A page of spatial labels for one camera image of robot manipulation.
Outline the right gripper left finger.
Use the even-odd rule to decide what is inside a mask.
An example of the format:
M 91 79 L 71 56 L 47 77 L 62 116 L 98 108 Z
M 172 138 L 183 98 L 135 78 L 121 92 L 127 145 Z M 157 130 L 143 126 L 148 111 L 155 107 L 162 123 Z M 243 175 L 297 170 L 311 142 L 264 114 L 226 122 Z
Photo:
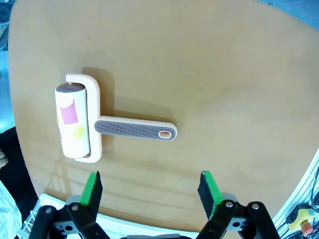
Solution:
M 65 239 L 78 234 L 82 239 L 108 239 L 109 236 L 96 222 L 102 197 L 100 173 L 89 175 L 80 199 L 56 209 L 54 206 L 39 208 L 33 227 L 32 239 Z

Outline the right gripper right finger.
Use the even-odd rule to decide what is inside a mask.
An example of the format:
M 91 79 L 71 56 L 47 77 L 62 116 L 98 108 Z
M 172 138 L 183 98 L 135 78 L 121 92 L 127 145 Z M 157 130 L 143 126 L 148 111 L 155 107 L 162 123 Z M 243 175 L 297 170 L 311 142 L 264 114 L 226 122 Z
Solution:
M 199 239 L 221 239 L 227 231 L 236 231 L 242 239 L 276 239 L 277 230 L 261 202 L 243 206 L 224 199 L 210 171 L 202 171 L 198 194 L 207 216 Z

